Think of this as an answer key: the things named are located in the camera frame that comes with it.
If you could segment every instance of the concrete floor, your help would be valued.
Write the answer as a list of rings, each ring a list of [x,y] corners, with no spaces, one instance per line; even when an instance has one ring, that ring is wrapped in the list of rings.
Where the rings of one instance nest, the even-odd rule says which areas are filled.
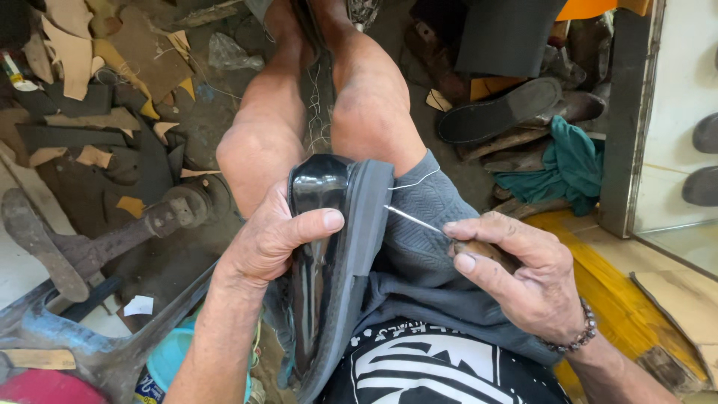
[[[173,9],[160,1],[141,4],[143,9],[159,19],[160,24],[162,21],[172,21],[173,15],[184,13],[182,6]],[[478,162],[459,163],[453,147],[439,140],[435,122],[441,112],[425,103],[431,88],[430,80],[419,62],[404,48],[404,32],[411,24],[408,11],[413,4],[414,0],[385,0],[367,34],[386,50],[409,77],[411,116],[426,146],[434,153],[443,171],[454,181],[461,196],[477,211],[487,211],[492,199],[493,179]],[[158,108],[163,120],[180,123],[173,130],[187,138],[185,167],[201,170],[219,168],[215,150],[230,127],[240,103],[239,99],[221,91],[241,97],[250,80],[257,74],[251,69],[221,71],[210,67],[208,42],[212,33],[222,32],[234,37],[250,54],[261,54],[265,58],[271,54],[272,44],[266,39],[261,24],[244,5],[240,5],[240,8],[241,11],[235,16],[187,30],[191,54],[197,63],[192,64],[196,72],[193,82],[197,100],[193,105],[191,102],[183,102],[179,114],[173,114],[171,109]],[[308,108],[308,121],[315,115],[318,117],[312,122],[311,134],[307,127],[304,142],[307,156],[313,152],[330,151],[330,141],[319,138],[320,133],[329,136],[330,131],[328,124],[331,122],[335,99],[331,77],[329,55],[323,55],[320,63],[302,77],[302,98]],[[312,106],[312,102],[316,101],[312,95],[317,94],[320,102]],[[238,158],[242,158],[241,150],[238,150]],[[112,206],[106,207],[103,200],[107,196],[92,186],[95,173],[92,173],[91,168],[64,157],[40,166],[39,171],[80,234],[97,237],[131,220],[126,212]],[[128,303],[135,295],[154,297],[154,313],[157,314],[219,258],[240,227],[239,213],[233,207],[218,223],[180,230],[166,239],[152,239],[143,243],[110,262],[103,268],[103,272],[105,275],[119,274],[124,279],[121,293],[124,303]],[[150,319],[151,316],[133,317],[138,327]],[[274,366],[269,362],[279,361],[281,355],[274,354],[277,346],[274,345],[271,329],[264,327],[263,334],[261,347],[266,357],[253,371],[253,375],[265,384],[267,403],[291,402],[292,395],[277,391],[274,383],[276,370],[272,370]]]

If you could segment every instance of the gray shorts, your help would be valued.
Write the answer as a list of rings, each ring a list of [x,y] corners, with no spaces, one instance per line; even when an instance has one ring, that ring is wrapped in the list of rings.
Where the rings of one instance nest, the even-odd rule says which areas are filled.
[[[438,171],[431,151],[396,179],[391,204],[441,229],[448,221],[478,217],[451,180]],[[370,273],[369,292],[355,332],[396,317],[446,326],[504,349],[552,365],[560,356],[514,326],[486,292],[462,276],[447,255],[450,241],[429,229],[389,213],[384,245]]]

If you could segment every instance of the needle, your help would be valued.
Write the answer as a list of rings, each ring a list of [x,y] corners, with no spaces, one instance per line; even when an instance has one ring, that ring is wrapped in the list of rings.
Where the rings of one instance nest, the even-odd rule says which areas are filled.
[[[421,225],[421,226],[424,226],[424,227],[426,227],[426,228],[429,229],[429,230],[435,231],[436,233],[439,233],[439,234],[441,234],[442,236],[444,236],[444,237],[446,237],[446,238],[448,238],[448,239],[451,239],[451,237],[447,236],[446,234],[444,234],[443,231],[437,229],[436,227],[432,226],[431,224],[424,223],[423,221],[420,221],[420,220],[418,220],[417,218],[415,218],[415,217],[413,217],[413,216],[410,216],[410,215],[408,215],[408,214],[405,214],[404,212],[398,210],[397,208],[394,208],[393,206],[384,205],[384,207],[387,208],[389,211],[392,211],[392,212],[394,212],[395,214],[398,214],[399,216],[404,217],[405,219],[411,220],[411,221],[413,221],[413,222],[416,223],[416,224],[419,224],[419,225]]]

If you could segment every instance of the fingernail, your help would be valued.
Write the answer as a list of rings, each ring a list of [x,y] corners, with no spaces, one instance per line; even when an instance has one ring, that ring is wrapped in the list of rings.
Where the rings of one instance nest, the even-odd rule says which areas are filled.
[[[470,274],[476,266],[476,261],[469,255],[459,254],[454,258],[454,265],[462,274]]]
[[[324,214],[324,228],[329,231],[339,230],[344,227],[344,216],[334,209]]]

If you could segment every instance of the man's right hand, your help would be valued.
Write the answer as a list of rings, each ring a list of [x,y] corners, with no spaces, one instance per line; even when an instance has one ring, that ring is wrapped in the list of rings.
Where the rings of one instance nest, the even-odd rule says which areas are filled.
[[[573,256],[556,236],[497,212],[447,223],[444,233],[458,240],[497,244],[524,263],[510,275],[479,254],[454,257],[456,269],[492,295],[518,328],[554,344],[569,344],[584,330]]]

